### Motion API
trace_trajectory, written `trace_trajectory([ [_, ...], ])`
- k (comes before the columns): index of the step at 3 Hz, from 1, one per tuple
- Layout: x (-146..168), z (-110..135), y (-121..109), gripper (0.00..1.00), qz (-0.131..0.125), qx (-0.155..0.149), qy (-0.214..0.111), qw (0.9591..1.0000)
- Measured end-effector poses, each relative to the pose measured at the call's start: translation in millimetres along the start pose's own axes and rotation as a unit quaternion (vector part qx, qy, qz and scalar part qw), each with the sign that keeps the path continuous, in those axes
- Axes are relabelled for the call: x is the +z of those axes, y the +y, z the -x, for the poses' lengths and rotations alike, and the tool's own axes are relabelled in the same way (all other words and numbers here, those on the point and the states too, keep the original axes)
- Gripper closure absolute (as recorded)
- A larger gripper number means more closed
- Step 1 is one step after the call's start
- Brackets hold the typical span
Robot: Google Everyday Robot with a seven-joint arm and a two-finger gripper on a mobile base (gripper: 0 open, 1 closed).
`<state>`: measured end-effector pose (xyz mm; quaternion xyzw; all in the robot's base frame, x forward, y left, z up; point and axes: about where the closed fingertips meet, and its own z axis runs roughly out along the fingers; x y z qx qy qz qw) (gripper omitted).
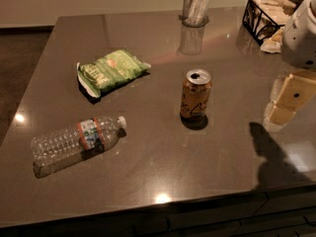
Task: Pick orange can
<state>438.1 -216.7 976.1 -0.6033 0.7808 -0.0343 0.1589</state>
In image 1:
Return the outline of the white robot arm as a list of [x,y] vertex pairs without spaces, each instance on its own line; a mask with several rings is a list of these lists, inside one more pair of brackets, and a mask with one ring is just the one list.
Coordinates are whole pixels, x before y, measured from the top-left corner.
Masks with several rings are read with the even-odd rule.
[[316,0],[299,5],[281,40],[281,58],[295,71],[276,78],[265,119],[284,126],[316,95]]

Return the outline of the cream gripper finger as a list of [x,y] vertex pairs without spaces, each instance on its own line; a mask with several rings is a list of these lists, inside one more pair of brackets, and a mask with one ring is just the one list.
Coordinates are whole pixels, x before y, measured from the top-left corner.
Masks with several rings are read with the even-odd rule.
[[287,124],[315,95],[315,71],[300,69],[278,76],[266,108],[266,120],[276,125]]

